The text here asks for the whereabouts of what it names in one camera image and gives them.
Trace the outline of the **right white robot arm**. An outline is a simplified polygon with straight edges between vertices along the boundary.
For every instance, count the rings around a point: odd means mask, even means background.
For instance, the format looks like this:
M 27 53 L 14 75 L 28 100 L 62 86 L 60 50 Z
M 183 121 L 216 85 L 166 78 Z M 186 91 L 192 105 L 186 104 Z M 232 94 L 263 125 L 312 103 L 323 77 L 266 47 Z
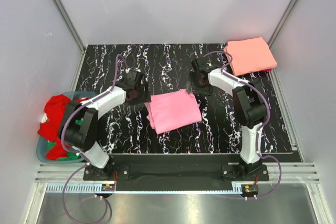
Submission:
M 242 126 L 242 149 L 240 158 L 244 164 L 238 167 L 239 176 L 250 180 L 257 174 L 261 159 L 260 140 L 264 125 L 270 119 L 270 108 L 260 91 L 258 82 L 248 82 L 224 69 L 210 66 L 204 58 L 191 61 L 193 70 L 188 74 L 188 93 L 212 95 L 217 87 L 231 95 L 235 119 Z

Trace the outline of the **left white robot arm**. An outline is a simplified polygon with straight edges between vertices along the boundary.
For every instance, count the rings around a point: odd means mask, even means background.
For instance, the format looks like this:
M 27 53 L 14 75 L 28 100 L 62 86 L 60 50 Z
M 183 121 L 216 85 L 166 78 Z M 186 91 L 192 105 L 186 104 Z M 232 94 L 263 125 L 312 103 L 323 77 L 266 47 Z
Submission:
M 111 158 L 97 140 L 99 119 L 117 106 L 150 101 L 145 75 L 129 70 L 101 94 L 81 103 L 70 101 L 67 104 L 58 130 L 61 144 L 70 145 L 83 155 L 95 167 L 95 174 L 107 180 L 113 175 L 113 167 L 109 164 Z

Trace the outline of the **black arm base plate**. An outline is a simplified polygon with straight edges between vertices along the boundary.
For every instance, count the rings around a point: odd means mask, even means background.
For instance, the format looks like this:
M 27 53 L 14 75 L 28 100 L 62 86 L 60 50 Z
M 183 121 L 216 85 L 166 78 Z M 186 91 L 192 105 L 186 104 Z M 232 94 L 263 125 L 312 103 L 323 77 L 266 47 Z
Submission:
M 89 166 L 84 180 L 127 181 L 142 176 L 209 177 L 224 181 L 269 181 L 268 169 L 258 161 L 246 165 L 239 154 L 112 154 L 104 169 Z

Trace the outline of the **pink t shirt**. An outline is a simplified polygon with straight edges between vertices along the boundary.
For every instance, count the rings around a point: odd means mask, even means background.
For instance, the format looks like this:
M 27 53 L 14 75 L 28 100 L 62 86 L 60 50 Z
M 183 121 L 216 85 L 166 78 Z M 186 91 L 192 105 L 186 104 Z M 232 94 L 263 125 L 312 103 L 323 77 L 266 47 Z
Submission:
M 156 134 L 162 134 L 184 126 L 198 123 L 202 114 L 196 97 L 185 89 L 151 96 L 145 103 L 147 119 Z

